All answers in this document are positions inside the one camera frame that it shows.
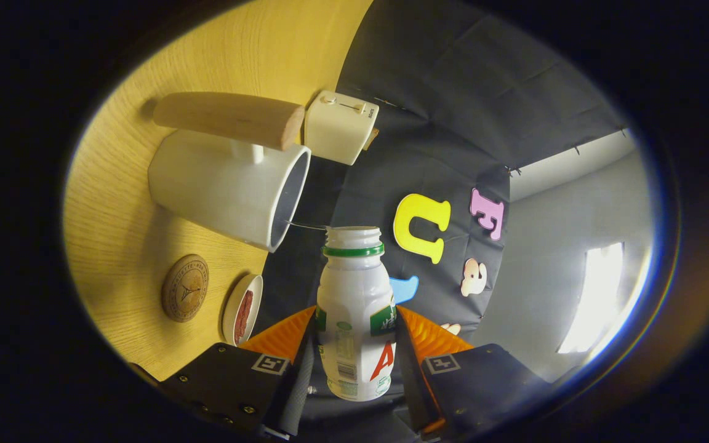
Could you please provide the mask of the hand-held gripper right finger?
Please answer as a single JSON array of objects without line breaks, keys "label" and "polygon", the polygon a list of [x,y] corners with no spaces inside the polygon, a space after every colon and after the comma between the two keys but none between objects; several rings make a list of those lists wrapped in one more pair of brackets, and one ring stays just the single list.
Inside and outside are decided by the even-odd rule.
[{"label": "hand-held gripper right finger", "polygon": [[501,346],[472,346],[402,306],[396,361],[413,430],[443,441],[492,431],[534,410],[552,391]]}]

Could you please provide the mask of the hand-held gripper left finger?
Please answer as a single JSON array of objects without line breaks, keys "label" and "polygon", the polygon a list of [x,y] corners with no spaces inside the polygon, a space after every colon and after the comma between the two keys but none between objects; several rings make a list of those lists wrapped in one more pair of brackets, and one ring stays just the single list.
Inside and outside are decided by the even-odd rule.
[{"label": "hand-held gripper left finger", "polygon": [[213,344],[158,387],[234,434],[288,441],[298,434],[308,395],[315,311],[302,309],[238,346]]}]

